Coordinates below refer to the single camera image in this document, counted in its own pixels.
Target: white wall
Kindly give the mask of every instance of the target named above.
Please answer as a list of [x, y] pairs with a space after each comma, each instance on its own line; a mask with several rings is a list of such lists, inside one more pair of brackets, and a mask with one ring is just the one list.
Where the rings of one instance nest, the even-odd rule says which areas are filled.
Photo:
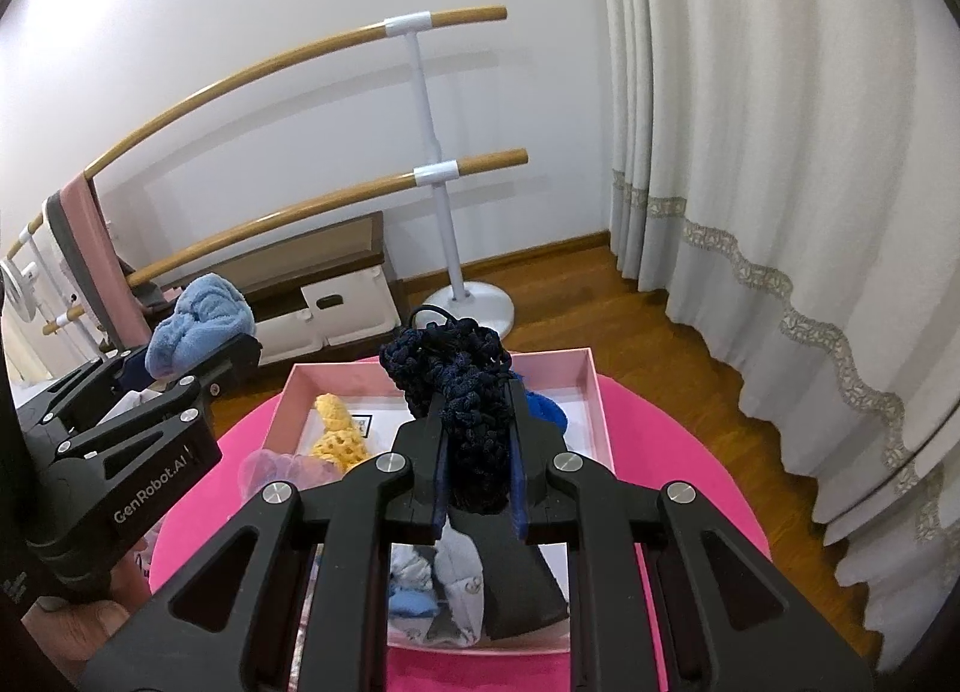
[[[451, 186], [462, 258], [605, 228], [604, 0], [14, 0], [0, 21], [4, 248], [43, 197], [209, 82], [341, 29], [481, 4], [505, 4], [510, 17], [421, 36], [440, 142], [446, 157], [524, 146], [531, 163]], [[127, 154], [96, 181], [126, 258], [143, 265], [272, 208], [421, 163], [405, 56], [388, 40], [301, 65]], [[443, 266], [424, 192], [298, 229], [373, 208], [385, 210], [400, 275]]]

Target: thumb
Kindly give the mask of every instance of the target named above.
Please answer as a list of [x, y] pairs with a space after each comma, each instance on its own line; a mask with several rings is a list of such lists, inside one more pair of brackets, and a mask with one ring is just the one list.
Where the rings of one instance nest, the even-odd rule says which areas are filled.
[[130, 618], [109, 601], [32, 614], [30, 632], [51, 660], [86, 662]]

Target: wooden bar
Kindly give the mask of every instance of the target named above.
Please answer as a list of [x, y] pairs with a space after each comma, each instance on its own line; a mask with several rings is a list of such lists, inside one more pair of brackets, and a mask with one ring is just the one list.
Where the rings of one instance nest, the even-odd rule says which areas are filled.
[[[493, 154], [482, 154], [478, 157], [457, 159], [457, 168], [460, 171], [460, 176], [468, 176], [469, 174], [486, 173], [491, 170], [516, 167], [521, 164], [526, 164], [527, 161], [526, 149], [515, 148], [510, 151], [498, 151], [493, 152]], [[245, 224], [238, 224], [236, 227], [224, 229], [224, 231], [204, 238], [198, 241], [198, 243], [193, 243], [192, 246], [177, 251], [165, 259], [153, 262], [143, 267], [142, 270], [137, 270], [131, 275], [128, 275], [127, 284], [128, 286], [138, 286], [141, 283], [146, 283], [148, 280], [153, 280], [159, 275], [163, 275], [165, 272], [176, 270], [177, 267], [182, 267], [203, 256], [207, 256], [214, 251], [221, 251], [222, 248], [233, 246], [236, 243], [248, 240], [248, 238], [251, 237], [256, 237], [264, 232], [269, 232], [272, 229], [286, 227], [287, 224], [294, 224], [294, 222], [320, 215], [320, 213], [328, 213], [330, 210], [336, 210], [339, 207], [345, 207], [349, 204], [357, 204], [357, 202], [364, 202], [373, 200], [376, 197], [395, 194], [395, 192], [412, 189], [415, 186], [416, 179], [414, 178], [414, 171], [408, 170], [403, 173], [392, 174], [392, 176], [378, 177], [366, 183], [347, 186], [347, 188], [330, 192], [330, 194], [313, 197], [312, 200], [304, 200], [303, 202], [289, 205], [273, 213], [269, 213], [266, 216], [245, 222]], [[75, 321], [77, 318], [80, 318], [83, 313], [85, 313], [85, 311], [82, 305], [74, 305], [66, 312], [66, 318], [70, 321]], [[56, 325], [55, 321], [48, 321], [48, 323], [43, 325], [43, 334], [51, 335], [58, 329], [59, 326]]]
[[[459, 10], [439, 10], [436, 13], [430, 13], [430, 19], [434, 28], [459, 26], [462, 24], [484, 23], [486, 21], [502, 21], [507, 17], [507, 8], [503, 5], [485, 5], [484, 7], [462, 7]], [[247, 85], [248, 83], [260, 80], [261, 77], [267, 77], [280, 70], [296, 66], [296, 64], [310, 61], [312, 58], [325, 56], [327, 53], [343, 51], [346, 48], [353, 48], [366, 42], [373, 42], [387, 37], [384, 22], [371, 24], [361, 29], [352, 29], [349, 32], [340, 32], [331, 37], [324, 37], [314, 42], [301, 45], [283, 53], [277, 53], [276, 56], [264, 59], [253, 64], [246, 69], [224, 77], [218, 82], [211, 83], [200, 91], [191, 94], [186, 99], [179, 101], [170, 109], [160, 113], [157, 117], [147, 121], [138, 130], [132, 131], [124, 137], [119, 143], [109, 149], [105, 154], [100, 155], [93, 162], [83, 169], [83, 175], [87, 180], [91, 180], [96, 174], [104, 171], [107, 166], [112, 164], [130, 149], [135, 148], [148, 137], [158, 133], [162, 128], [169, 127], [174, 121], [193, 112], [199, 107], [210, 103], [217, 97], [229, 94], [232, 91]], [[43, 214], [37, 214], [28, 225], [30, 234], [35, 234], [37, 229], [43, 224]], [[23, 243], [16, 239], [10, 250], [7, 251], [7, 258], [13, 259], [16, 253], [23, 248]]]

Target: fingernail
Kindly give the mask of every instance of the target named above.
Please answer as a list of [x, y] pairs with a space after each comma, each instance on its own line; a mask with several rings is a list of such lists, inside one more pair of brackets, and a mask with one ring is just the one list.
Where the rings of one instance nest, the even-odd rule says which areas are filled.
[[97, 621], [108, 636], [113, 636], [123, 627], [130, 616], [122, 606], [116, 603], [103, 604], [97, 609]]

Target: yellow crocheted item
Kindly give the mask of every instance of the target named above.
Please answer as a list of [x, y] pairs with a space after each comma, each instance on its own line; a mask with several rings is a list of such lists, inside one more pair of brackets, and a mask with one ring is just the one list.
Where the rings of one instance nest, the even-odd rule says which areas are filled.
[[320, 395], [314, 407], [323, 419], [323, 436], [313, 444], [310, 456], [333, 462], [344, 473], [370, 458], [360, 430], [340, 397]]

